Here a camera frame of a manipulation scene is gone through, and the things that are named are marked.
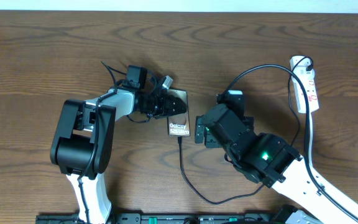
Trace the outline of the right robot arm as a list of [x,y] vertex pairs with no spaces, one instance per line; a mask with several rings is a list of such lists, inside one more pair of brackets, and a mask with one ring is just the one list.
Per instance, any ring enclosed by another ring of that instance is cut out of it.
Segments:
[[288,197],[322,223],[358,223],[358,204],[310,166],[309,159],[274,134],[254,132],[250,117],[218,104],[196,117],[195,141],[222,148],[251,182]]

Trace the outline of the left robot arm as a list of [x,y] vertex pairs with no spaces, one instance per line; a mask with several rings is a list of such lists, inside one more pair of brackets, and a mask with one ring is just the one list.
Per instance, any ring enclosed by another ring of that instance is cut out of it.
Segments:
[[50,150],[51,162],[70,181],[82,223],[107,223],[112,203],[104,171],[111,158],[115,122],[138,111],[160,119],[188,116],[188,96],[183,90],[142,93],[110,89],[91,100],[66,100]]

